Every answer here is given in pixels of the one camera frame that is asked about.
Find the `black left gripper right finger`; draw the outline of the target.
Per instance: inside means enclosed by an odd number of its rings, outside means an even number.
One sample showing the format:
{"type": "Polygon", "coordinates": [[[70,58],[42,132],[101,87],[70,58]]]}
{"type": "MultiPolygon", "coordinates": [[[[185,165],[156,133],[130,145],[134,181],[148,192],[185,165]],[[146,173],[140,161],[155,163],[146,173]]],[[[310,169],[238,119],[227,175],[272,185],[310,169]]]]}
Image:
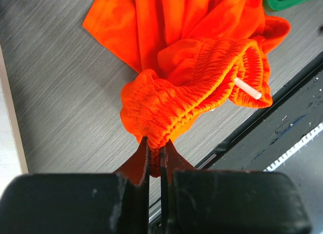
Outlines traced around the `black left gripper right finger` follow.
{"type": "Polygon", "coordinates": [[[197,170],[168,142],[160,150],[163,233],[310,233],[283,173],[197,170]]]}

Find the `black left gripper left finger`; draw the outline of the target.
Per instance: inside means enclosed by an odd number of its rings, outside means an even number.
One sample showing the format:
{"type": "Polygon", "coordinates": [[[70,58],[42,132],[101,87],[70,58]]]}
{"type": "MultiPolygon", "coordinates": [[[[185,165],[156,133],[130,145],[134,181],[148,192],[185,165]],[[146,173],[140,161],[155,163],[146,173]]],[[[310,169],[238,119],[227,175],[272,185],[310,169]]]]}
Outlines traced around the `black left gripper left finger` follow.
{"type": "Polygon", "coordinates": [[[1,197],[1,233],[148,233],[149,164],[143,138],[112,173],[16,177],[1,197]]]}

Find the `orange shorts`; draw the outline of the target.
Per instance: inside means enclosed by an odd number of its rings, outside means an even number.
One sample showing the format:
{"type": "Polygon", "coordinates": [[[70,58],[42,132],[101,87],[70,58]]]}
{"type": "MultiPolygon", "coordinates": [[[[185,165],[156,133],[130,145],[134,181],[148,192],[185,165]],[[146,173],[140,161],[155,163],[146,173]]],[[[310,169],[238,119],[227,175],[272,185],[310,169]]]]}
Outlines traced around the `orange shorts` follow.
{"type": "Polygon", "coordinates": [[[122,89],[120,117],[148,138],[153,177],[159,149],[201,114],[227,100],[272,105],[267,54],[291,28],[262,0],[94,0],[83,27],[138,74],[122,89]]]}

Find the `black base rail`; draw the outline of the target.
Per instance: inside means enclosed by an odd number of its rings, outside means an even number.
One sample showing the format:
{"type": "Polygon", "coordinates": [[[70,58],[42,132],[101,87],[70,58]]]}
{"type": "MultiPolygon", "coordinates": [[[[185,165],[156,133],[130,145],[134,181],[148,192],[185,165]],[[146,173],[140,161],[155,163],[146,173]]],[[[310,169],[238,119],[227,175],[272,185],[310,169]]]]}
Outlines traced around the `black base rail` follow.
{"type": "MultiPolygon", "coordinates": [[[[264,170],[320,123],[321,54],[274,95],[271,107],[193,129],[177,148],[198,169],[264,170]]],[[[295,182],[311,219],[321,222],[322,131],[275,171],[295,182]]]]}

